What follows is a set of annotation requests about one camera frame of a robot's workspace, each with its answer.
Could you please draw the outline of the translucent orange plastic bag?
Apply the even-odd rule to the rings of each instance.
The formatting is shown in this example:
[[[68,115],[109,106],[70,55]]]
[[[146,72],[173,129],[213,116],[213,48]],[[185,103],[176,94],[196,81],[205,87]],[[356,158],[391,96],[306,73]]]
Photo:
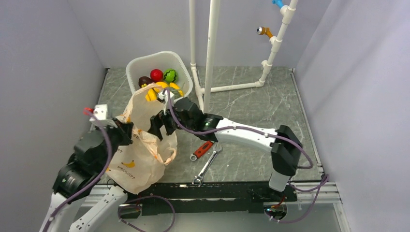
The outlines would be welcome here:
[[[162,140],[148,133],[150,118],[164,107],[158,100],[146,100],[146,94],[155,88],[156,84],[150,84],[137,90],[123,113],[116,116],[120,122],[134,124],[131,133],[133,143],[118,147],[105,173],[133,194],[139,194],[158,182],[163,177],[166,166],[177,155],[175,133],[167,135],[165,128],[161,128]]]

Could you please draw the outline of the silver combination wrench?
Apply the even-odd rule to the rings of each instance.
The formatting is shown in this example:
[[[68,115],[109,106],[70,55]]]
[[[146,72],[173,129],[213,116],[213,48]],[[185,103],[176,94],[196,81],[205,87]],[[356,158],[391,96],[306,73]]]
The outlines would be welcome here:
[[[206,174],[207,170],[209,169],[209,167],[211,166],[212,162],[214,161],[214,159],[217,157],[217,155],[223,150],[222,146],[219,146],[219,144],[217,144],[217,147],[214,148],[214,150],[212,151],[209,159],[207,160],[207,162],[205,163],[205,165],[203,166],[203,168],[201,169],[201,171],[193,178],[192,180],[192,184],[194,186],[201,186],[203,184],[203,178],[204,175]]]

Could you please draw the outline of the green netted fake melon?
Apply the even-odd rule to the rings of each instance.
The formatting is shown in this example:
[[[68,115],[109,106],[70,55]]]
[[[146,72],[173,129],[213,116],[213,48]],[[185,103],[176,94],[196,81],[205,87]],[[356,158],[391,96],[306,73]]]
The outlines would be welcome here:
[[[174,94],[176,99],[184,96],[180,89],[171,89],[171,92]]]

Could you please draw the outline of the blue hook peg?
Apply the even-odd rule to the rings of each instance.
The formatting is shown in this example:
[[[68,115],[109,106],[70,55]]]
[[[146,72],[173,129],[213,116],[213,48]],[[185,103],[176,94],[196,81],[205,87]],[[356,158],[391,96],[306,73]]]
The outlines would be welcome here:
[[[285,5],[282,0],[272,0],[272,3],[277,5],[280,9]]]

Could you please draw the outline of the orange hook peg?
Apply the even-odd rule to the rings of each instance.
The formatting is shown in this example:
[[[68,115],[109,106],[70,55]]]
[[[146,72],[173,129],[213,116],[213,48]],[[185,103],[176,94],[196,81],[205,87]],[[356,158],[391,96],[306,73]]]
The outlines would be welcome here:
[[[260,26],[256,29],[256,31],[258,35],[266,35],[269,39],[273,37],[273,34],[271,33],[270,28],[268,27]]]

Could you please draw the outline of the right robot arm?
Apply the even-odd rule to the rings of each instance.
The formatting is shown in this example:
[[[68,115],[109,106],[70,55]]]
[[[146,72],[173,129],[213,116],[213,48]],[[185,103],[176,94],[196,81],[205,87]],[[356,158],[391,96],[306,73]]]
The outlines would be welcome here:
[[[203,113],[188,98],[167,103],[164,110],[152,116],[148,133],[162,140],[161,127],[167,135],[177,129],[185,130],[204,141],[235,143],[271,154],[273,172],[266,194],[273,201],[284,196],[288,181],[296,174],[303,150],[287,126],[266,129],[236,123],[219,115]]]

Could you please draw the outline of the dark brown fake fruit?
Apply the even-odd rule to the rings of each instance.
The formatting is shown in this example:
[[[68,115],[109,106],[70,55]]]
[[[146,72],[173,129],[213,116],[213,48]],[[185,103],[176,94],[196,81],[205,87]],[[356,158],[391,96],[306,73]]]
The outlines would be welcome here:
[[[152,84],[152,83],[154,83],[154,81],[153,81],[150,77],[148,77],[148,76],[141,76],[141,77],[138,79],[138,86],[139,86],[140,88],[144,88],[144,87],[146,87],[147,85]]]

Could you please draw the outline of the green fake fruit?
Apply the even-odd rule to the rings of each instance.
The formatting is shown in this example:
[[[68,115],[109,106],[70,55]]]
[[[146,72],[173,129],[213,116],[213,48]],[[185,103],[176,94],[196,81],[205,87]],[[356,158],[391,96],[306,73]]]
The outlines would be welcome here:
[[[163,73],[163,79],[167,83],[175,83],[178,80],[178,73],[175,69],[167,69]]]

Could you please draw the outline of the red fake apple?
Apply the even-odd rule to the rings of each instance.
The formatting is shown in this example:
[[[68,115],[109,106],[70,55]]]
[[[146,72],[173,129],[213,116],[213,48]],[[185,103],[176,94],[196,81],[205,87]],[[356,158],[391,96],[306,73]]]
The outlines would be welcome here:
[[[160,69],[153,69],[150,72],[150,78],[153,82],[162,82],[163,81],[163,72]]]

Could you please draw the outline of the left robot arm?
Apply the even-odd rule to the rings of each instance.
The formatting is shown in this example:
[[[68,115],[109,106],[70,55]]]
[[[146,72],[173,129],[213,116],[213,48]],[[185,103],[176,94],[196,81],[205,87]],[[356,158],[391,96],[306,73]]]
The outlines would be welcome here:
[[[75,144],[53,184],[50,206],[40,228],[42,232],[67,232],[118,147],[132,144],[133,123],[123,123],[116,118],[111,121],[113,126],[96,127],[84,133]]]

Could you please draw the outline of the red-handled adjustable wrench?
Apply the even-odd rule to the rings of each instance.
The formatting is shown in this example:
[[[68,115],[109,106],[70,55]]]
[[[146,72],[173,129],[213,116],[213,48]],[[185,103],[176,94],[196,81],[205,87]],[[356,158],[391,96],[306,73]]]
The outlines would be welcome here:
[[[193,152],[190,155],[190,160],[191,161],[196,161],[199,159],[202,155],[204,155],[212,146],[214,142],[212,141],[207,141],[204,144],[202,144],[195,152]]]

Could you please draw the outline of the yellow fake lemon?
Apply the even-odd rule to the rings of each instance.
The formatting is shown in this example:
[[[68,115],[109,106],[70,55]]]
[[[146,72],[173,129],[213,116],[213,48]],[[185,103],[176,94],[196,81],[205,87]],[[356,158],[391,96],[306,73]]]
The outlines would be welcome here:
[[[156,82],[155,84],[156,84],[157,86],[159,86],[159,87],[155,87],[155,88],[154,88],[154,90],[155,90],[156,92],[160,92],[162,89],[169,87],[168,83],[166,83],[166,82]]]

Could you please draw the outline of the yellow fake corn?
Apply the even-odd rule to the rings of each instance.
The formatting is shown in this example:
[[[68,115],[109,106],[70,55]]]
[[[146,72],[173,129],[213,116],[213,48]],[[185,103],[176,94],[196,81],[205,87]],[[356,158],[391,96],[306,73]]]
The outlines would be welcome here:
[[[170,90],[171,89],[180,89],[181,91],[182,91],[182,89],[177,85],[177,84],[175,84],[175,83],[173,83],[173,82],[171,82],[170,84],[169,84],[169,88],[170,88]]]

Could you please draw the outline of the yellow fake banana bunch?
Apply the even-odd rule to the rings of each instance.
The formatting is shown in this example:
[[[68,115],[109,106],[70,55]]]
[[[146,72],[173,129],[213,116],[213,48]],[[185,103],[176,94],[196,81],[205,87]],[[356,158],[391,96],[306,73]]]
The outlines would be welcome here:
[[[157,93],[160,91],[159,88],[150,88],[147,91],[147,94],[145,96],[146,100],[149,101],[155,101],[157,99]]]

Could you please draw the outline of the white plastic basket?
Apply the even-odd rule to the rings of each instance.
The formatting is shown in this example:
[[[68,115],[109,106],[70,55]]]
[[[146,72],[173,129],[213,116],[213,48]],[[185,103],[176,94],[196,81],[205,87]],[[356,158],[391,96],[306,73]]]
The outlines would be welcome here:
[[[184,95],[188,96],[192,92],[193,81],[181,57],[173,51],[161,51],[135,58],[128,63],[126,77],[132,94],[140,88],[139,78],[149,76],[153,69],[161,71],[174,69],[178,75],[176,84],[182,89]]]

